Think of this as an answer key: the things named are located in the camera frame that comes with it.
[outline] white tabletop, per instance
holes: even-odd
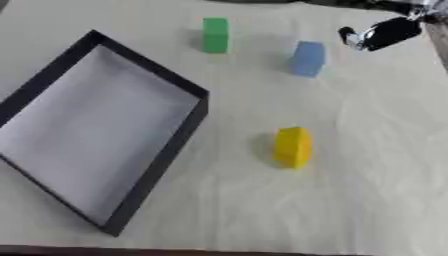
[[[228,17],[229,54],[199,51],[207,16]],[[337,34],[394,16],[301,3],[11,1],[0,15],[2,98],[97,29],[210,90],[211,109],[119,238],[2,163],[0,244],[446,254],[448,79],[429,37],[368,53]],[[316,79],[288,72],[299,40],[326,46]],[[272,134],[294,125],[311,130],[314,156],[283,170]]]

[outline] table surface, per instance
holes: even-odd
[[[200,51],[203,17],[228,17],[231,51]],[[210,114],[119,238],[101,234],[0,166],[0,243],[443,255],[448,87],[427,33],[353,51],[337,29],[392,13],[199,0],[15,0],[0,15],[5,98],[90,29],[211,92]],[[289,73],[320,41],[316,79]],[[308,127],[301,170],[271,160],[278,128]]]

